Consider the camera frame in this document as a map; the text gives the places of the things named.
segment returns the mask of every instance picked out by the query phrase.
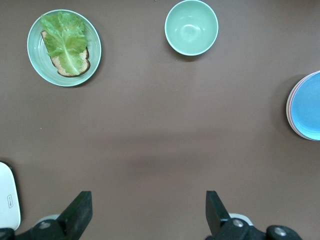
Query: plate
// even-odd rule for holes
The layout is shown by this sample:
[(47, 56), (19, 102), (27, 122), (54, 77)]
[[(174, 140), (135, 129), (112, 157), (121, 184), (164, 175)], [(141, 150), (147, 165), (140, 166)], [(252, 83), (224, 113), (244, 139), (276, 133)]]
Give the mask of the plate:
[(101, 41), (95, 27), (88, 19), (77, 12), (66, 9), (57, 9), (49, 11), (44, 15), (57, 14), (59, 11), (73, 13), (83, 20), (85, 25), (85, 35), (88, 41), (88, 60), (90, 61), (90, 68), (88, 71), (75, 77), (61, 76), (57, 72), (56, 67), (52, 64), (51, 59), (47, 54), (48, 51), (45, 46), (45, 42), (41, 37), (41, 31), (43, 31), (43, 28), (40, 24), (40, 17), (34, 22), (29, 31), (27, 38), (27, 52), (33, 68), (42, 78), (54, 85), (72, 87), (87, 81), (97, 70), (102, 54)]
[(320, 71), (303, 78), (291, 91), (287, 117), (300, 136), (320, 141)]
[(168, 13), (164, 32), (178, 53), (196, 56), (206, 52), (217, 39), (218, 19), (213, 9), (200, 0), (184, 0)]

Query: green lettuce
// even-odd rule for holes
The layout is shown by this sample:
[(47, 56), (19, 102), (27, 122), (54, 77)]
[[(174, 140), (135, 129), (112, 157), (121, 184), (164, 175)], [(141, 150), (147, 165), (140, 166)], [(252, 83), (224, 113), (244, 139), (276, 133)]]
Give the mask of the green lettuce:
[(58, 14), (42, 15), (41, 26), (47, 32), (44, 44), (50, 57), (59, 57), (61, 66), (69, 74), (79, 75), (83, 64), (80, 57), (87, 45), (85, 24), (73, 13), (59, 11)]

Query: stack of plates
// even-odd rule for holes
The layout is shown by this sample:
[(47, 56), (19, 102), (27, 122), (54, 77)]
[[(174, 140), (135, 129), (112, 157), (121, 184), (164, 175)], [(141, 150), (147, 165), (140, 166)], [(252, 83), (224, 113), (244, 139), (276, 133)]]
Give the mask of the stack of plates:
[(298, 135), (320, 141), (320, 71), (294, 86), (286, 103), (286, 116)]

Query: bowl rim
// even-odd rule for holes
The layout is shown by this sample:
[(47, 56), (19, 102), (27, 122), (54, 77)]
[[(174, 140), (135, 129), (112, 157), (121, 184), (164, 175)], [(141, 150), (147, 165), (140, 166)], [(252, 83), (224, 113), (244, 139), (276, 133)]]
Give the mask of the bowl rim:
[[(38, 22), (40, 21), (41, 19), (41, 16), (42, 15), (48, 15), (48, 14), (52, 14), (52, 13), (55, 13), (55, 12), (69, 12), (69, 13), (72, 13), (72, 14), (75, 14), (77, 15), (78, 17), (80, 17), (81, 19), (85, 20), (86, 23), (93, 29), (94, 33), (97, 35), (97, 39), (98, 39), (98, 45), (100, 46), (99, 48), (99, 56), (98, 56), (98, 62), (96, 64), (96, 66), (94, 67), (92, 73), (90, 75), (88, 75), (87, 77), (84, 77), (83, 79), (79, 79), (75, 82), (71, 82), (70, 84), (60, 84), (54, 80), (51, 80), (50, 77), (47, 77), (45, 75), (43, 75), (41, 72), (39, 72), (39, 70), (37, 69), (37, 67), (35, 66), (35, 63), (34, 61), (32, 60), (31, 58), (31, 54), (30, 54), (30, 50), (29, 50), (29, 44), (30, 44), (30, 36), (31, 36), (31, 33), (32, 33), (32, 30), (33, 28), (35, 27), (36, 24), (38, 24)], [(69, 10), (69, 9), (54, 9), (54, 10), (50, 10), (50, 11), (47, 11), (43, 14), (41, 14), (35, 21), (34, 23), (31, 25), (30, 27), (30, 30), (28, 32), (28, 36), (27, 36), (27, 40), (26, 40), (26, 50), (27, 50), (27, 54), (28, 54), (28, 58), (30, 60), (30, 63), (32, 65), (32, 67), (34, 68), (34, 70), (40, 75), (40, 77), (42, 77), (44, 80), (46, 80), (47, 82), (51, 83), (51, 84), (54, 84), (54, 85), (57, 85), (57, 86), (61, 86), (61, 87), (74, 87), (74, 86), (77, 86), (77, 85), (81, 85), (83, 84), (84, 82), (86, 82), (87, 80), (89, 80), (93, 74), (96, 72), (96, 70), (98, 69), (99, 65), (100, 65), (100, 61), (101, 61), (101, 57), (102, 57), (102, 45), (101, 45), (101, 39), (100, 39), (100, 36), (96, 30), (96, 28), (93, 26), (93, 24), (83, 15), (81, 15), (80, 13), (76, 12), (76, 11), (73, 11), (73, 10)]]
[[(197, 52), (197, 53), (186, 53), (186, 52), (183, 52), (181, 50), (179, 50), (178, 48), (176, 48), (172, 42), (170, 41), (169, 39), (169, 36), (168, 36), (168, 33), (167, 33), (167, 23), (168, 23), (168, 18), (170, 16), (170, 14), (172, 13), (172, 11), (179, 5), (181, 4), (184, 4), (186, 2), (198, 2), (200, 4), (203, 4), (204, 6), (206, 6), (207, 9), (209, 9), (212, 13), (212, 15), (214, 16), (214, 19), (215, 19), (215, 22), (216, 22), (216, 33), (215, 33), (215, 36), (214, 36), (214, 39), (212, 40), (212, 43), (204, 50), (202, 50), (201, 52)], [(164, 34), (165, 34), (165, 37), (168, 41), (168, 43), (170, 44), (170, 46), (175, 50), (177, 51), (178, 53), (182, 54), (182, 55), (186, 55), (186, 56), (197, 56), (197, 55), (200, 55), (200, 54), (203, 54), (204, 52), (208, 51), (212, 45), (215, 43), (217, 37), (218, 37), (218, 32), (219, 32), (219, 21), (218, 21), (218, 18), (217, 18), (217, 15), (215, 13), (215, 11), (212, 9), (212, 7), (210, 7), (207, 3), (205, 3), (204, 1), (201, 1), (201, 0), (183, 0), (183, 1), (180, 1), (178, 2), (176, 5), (174, 5), (170, 11), (168, 12), (166, 18), (165, 18), (165, 22), (164, 22)]]

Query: white device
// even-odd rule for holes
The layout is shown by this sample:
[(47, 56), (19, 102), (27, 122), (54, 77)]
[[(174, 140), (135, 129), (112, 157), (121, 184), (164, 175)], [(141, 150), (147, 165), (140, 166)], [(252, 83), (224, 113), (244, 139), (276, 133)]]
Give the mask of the white device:
[(7, 164), (0, 162), (0, 229), (16, 230), (20, 222), (21, 213), (14, 174)]

